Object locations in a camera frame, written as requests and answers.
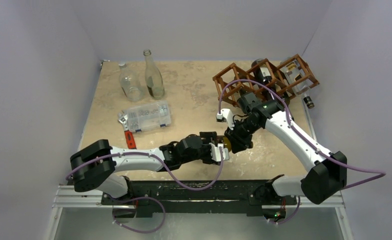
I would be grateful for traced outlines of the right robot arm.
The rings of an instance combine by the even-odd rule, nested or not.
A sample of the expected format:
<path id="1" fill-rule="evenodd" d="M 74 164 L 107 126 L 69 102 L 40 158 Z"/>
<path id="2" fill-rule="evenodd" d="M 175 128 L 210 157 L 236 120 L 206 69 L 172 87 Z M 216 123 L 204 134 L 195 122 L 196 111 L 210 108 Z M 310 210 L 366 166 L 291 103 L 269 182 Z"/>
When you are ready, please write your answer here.
<path id="1" fill-rule="evenodd" d="M 292 121 L 284 106 L 278 100 L 262 102 L 252 92 L 239 100 L 247 117 L 234 120 L 233 113 L 223 108 L 216 114 L 218 122 L 226 122 L 224 133 L 235 154 L 253 146 L 252 136 L 265 129 L 275 135 L 299 159 L 307 174 L 300 177 L 277 176 L 267 183 L 264 196 L 272 204 L 284 196 L 304 196 L 319 205 L 347 185 L 346 156 L 331 152 L 315 142 L 306 132 Z"/>

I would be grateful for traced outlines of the dark bottle silver cap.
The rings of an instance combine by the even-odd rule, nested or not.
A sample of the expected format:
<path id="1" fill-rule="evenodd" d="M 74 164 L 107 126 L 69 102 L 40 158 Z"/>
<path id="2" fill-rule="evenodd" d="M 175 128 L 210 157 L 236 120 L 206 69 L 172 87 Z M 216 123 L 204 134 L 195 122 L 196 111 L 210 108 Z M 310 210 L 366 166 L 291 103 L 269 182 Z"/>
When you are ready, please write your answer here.
<path id="1" fill-rule="evenodd" d="M 226 137 L 223 136 L 221 142 L 223 143 L 224 147 L 230 152 L 232 150 L 232 145 L 230 140 Z"/>

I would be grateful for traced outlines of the clear glass bottle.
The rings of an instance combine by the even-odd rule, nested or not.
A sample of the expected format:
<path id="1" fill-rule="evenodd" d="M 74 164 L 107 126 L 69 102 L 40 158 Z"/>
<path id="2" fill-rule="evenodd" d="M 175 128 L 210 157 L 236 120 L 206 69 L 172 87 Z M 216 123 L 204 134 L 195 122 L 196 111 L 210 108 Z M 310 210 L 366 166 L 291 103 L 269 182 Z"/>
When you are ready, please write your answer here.
<path id="1" fill-rule="evenodd" d="M 149 49 L 143 51 L 145 58 L 145 82 L 149 95 L 155 100 L 160 100 L 165 95 L 163 78 L 160 70 L 156 66 L 152 52 Z"/>
<path id="2" fill-rule="evenodd" d="M 119 84 L 126 98 L 131 102 L 142 100 L 144 92 L 140 79 L 125 61 L 119 62 L 118 66 L 120 70 Z"/>

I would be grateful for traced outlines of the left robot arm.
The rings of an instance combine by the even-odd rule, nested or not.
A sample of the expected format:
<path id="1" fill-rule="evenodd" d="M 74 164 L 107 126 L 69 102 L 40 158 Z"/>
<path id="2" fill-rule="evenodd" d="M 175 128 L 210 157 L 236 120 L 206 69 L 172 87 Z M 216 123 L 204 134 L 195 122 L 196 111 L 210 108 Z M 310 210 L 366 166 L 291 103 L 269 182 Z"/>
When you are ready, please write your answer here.
<path id="1" fill-rule="evenodd" d="M 130 203 L 133 191 L 130 180 L 117 176 L 123 171 L 168 172 L 183 164 L 201 160 L 204 164 L 222 166 L 229 159 L 228 144 L 216 132 L 190 134 L 152 149 L 126 149 L 111 146 L 99 139 L 70 157 L 72 181 L 78 193 L 99 190 L 122 205 Z"/>

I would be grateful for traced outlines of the clear bottle black cap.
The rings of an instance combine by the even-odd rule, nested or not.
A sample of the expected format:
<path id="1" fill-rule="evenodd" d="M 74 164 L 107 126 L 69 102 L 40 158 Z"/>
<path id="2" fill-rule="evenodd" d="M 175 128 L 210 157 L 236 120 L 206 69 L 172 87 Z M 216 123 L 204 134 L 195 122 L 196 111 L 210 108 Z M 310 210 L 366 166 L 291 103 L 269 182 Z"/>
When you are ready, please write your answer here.
<path id="1" fill-rule="evenodd" d="M 303 72 L 302 67 L 297 60 L 292 60 L 284 67 L 281 67 L 280 70 L 284 73 L 284 76 L 289 85 L 295 83 L 297 80 L 300 80 L 305 76 L 305 73 Z M 292 87 L 293 92 L 304 101 L 307 108 L 312 109 L 315 107 L 315 104 L 309 95 L 309 89 L 310 88 L 307 81 L 301 82 Z"/>

